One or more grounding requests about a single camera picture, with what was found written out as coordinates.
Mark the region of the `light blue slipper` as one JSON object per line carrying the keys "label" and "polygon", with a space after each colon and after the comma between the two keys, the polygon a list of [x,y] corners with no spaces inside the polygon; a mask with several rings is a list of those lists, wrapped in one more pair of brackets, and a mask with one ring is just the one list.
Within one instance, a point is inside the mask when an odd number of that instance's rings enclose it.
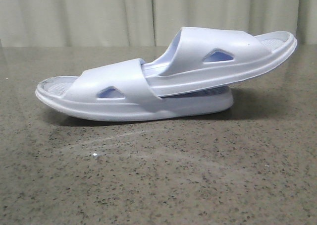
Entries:
{"label": "light blue slipper", "polygon": [[79,77],[40,82],[36,96],[61,113],[96,121],[143,121],[224,111],[233,105],[227,86],[161,98],[141,70],[140,58],[84,71]]}
{"label": "light blue slipper", "polygon": [[182,27],[165,53],[142,65],[159,96],[173,96],[244,81],[286,61],[297,40],[287,31],[252,36],[243,31]]}

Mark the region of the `beige curtain backdrop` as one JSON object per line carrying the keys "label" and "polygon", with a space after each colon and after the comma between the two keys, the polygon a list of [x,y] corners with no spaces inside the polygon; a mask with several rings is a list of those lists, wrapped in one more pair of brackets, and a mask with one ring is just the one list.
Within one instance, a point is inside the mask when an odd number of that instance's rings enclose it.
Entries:
{"label": "beige curtain backdrop", "polygon": [[0,0],[4,47],[167,46],[183,26],[317,42],[317,0]]}

